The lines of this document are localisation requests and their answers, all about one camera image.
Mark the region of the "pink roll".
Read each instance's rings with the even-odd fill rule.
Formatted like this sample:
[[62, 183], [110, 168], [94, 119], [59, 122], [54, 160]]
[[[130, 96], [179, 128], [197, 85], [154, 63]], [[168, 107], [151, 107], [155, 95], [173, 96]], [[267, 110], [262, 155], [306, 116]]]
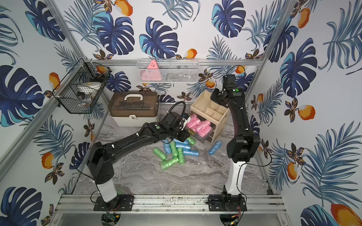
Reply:
[[205, 138], [212, 130], [213, 129], [211, 126], [207, 126], [202, 131], [199, 132], [199, 136]]
[[199, 133], [200, 131], [202, 131], [205, 127], [210, 126], [211, 122], [208, 120], [202, 121], [200, 122], [200, 124], [198, 126], [196, 126], [195, 128], [193, 128], [193, 130], [197, 133]]
[[196, 114], [192, 114], [190, 118], [191, 120], [186, 124], [186, 126], [190, 129], [198, 126], [201, 122], [201, 120], [198, 118]]

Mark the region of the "beige drawer organizer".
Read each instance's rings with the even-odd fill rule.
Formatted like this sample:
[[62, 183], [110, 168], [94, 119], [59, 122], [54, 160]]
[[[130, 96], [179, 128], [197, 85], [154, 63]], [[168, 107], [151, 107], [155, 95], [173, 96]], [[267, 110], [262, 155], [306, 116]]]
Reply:
[[204, 91], [191, 105], [190, 110], [201, 120], [211, 122], [210, 126], [213, 130], [205, 137], [205, 140], [209, 143], [214, 143], [228, 121], [230, 110], [213, 102], [211, 100], [211, 94], [210, 91]]

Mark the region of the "green roll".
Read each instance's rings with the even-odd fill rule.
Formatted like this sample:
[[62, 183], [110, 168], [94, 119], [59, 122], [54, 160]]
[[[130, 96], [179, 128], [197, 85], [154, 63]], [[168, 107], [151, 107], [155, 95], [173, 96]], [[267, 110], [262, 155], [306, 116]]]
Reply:
[[174, 141], [170, 142], [170, 149], [171, 149], [173, 157], [178, 157], [178, 151], [176, 148], [176, 143]]
[[160, 151], [158, 148], [153, 149], [153, 153], [160, 158], [162, 161], [167, 161], [167, 155]]
[[185, 158], [184, 158], [184, 154], [183, 154], [183, 149], [182, 148], [177, 148], [177, 151], [178, 151], [179, 164], [184, 165], [185, 164]]
[[196, 144], [196, 140], [192, 137], [188, 137], [187, 140], [191, 146], [194, 146]]
[[169, 161], [164, 161], [160, 163], [161, 169], [162, 170], [167, 170], [170, 167], [174, 166], [175, 164], [177, 164], [179, 162], [179, 159], [177, 157], [174, 157], [173, 159], [169, 160]]

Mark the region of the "clear top drawer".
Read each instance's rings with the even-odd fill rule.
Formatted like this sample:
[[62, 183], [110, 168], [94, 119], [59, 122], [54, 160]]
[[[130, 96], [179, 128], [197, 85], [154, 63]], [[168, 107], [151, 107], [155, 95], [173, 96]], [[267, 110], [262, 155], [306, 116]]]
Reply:
[[211, 143], [216, 126], [197, 114], [192, 114], [190, 117], [191, 120], [186, 124], [185, 128], [189, 131], [191, 137], [201, 143], [206, 141]]

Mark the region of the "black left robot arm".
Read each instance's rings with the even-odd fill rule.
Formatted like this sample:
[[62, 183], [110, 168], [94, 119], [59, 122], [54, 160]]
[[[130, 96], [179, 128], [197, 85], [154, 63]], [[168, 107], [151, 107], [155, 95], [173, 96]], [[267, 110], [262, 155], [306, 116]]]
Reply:
[[121, 158], [147, 145], [152, 145], [167, 138], [185, 141], [189, 137], [184, 128], [190, 116], [169, 111], [160, 122], [146, 122], [141, 129], [119, 141], [102, 144], [95, 143], [87, 152], [86, 165], [100, 193], [95, 211], [113, 211], [121, 209], [123, 197], [116, 191], [113, 176], [113, 164]]

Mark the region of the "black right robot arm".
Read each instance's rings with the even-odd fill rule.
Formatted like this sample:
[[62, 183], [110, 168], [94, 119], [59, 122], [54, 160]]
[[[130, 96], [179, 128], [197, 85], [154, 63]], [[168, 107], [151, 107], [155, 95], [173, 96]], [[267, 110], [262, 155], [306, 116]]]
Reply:
[[236, 83], [235, 75], [227, 74], [222, 79], [222, 89], [215, 89], [211, 100], [229, 108], [234, 138], [227, 144], [227, 155], [231, 160], [226, 184], [220, 195], [210, 195], [206, 202], [210, 211], [245, 211], [246, 198], [241, 192], [245, 169], [254, 157], [259, 145], [259, 136], [251, 128], [245, 106], [245, 93]]

